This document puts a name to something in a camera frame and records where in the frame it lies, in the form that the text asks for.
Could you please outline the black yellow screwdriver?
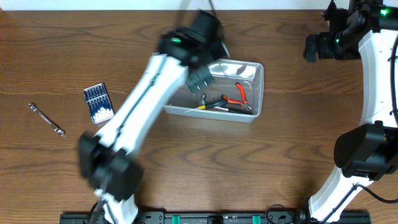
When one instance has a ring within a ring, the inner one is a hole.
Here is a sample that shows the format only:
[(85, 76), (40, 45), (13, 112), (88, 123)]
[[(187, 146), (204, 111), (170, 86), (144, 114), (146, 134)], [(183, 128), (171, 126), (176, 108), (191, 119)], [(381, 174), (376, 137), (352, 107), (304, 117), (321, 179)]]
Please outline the black yellow screwdriver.
[(199, 105), (194, 108), (190, 108), (190, 110), (208, 110), (211, 108), (216, 108), (216, 107), (223, 107), (227, 104), (228, 102), (226, 100), (218, 100), (214, 101), (212, 103), (206, 103), (204, 105)]

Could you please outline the black handled hammer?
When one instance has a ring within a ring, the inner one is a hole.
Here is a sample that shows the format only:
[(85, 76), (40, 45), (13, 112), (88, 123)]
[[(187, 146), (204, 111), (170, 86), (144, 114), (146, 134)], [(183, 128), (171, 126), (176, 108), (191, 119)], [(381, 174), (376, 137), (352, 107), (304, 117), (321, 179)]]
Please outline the black handled hammer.
[[(222, 95), (220, 100), (226, 100), (228, 103), (223, 106), (223, 107), (216, 107), (216, 108), (211, 108), (209, 110), (218, 110), (218, 111), (224, 111), (224, 112), (230, 112), (230, 113), (240, 113), (240, 114), (251, 114), (251, 109), (248, 104), (243, 103), (242, 101), (236, 101), (229, 99), (228, 97)], [(208, 103), (206, 101), (206, 95), (202, 94), (199, 100), (199, 105), (204, 105)], [(234, 104), (234, 105), (241, 105), (243, 106), (241, 109), (236, 109), (236, 108), (228, 108), (228, 104)]]

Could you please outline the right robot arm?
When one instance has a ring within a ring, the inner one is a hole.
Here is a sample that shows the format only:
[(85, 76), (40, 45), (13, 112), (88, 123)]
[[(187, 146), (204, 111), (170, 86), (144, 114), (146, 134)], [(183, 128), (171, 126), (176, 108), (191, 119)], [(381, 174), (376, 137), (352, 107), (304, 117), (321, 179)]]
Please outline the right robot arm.
[(397, 8), (383, 1), (334, 1), (323, 11), (327, 32), (306, 38), (303, 57), (356, 60), (363, 68), (359, 126), (334, 146), (334, 168), (295, 223), (369, 223), (368, 213), (346, 207), (372, 183), (397, 171)]

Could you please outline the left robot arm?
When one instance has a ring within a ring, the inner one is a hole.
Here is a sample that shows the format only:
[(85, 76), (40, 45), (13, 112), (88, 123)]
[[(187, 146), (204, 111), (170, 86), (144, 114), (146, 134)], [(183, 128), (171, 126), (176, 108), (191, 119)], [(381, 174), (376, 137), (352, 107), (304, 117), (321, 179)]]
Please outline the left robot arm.
[(184, 84), (200, 90), (211, 83), (209, 64), (228, 57), (221, 28), (179, 27), (161, 36), (142, 78), (113, 118), (94, 136), (78, 140), (81, 175), (99, 200), (89, 222), (101, 212), (110, 223), (133, 223), (134, 194), (143, 168), (136, 156), (164, 105)]

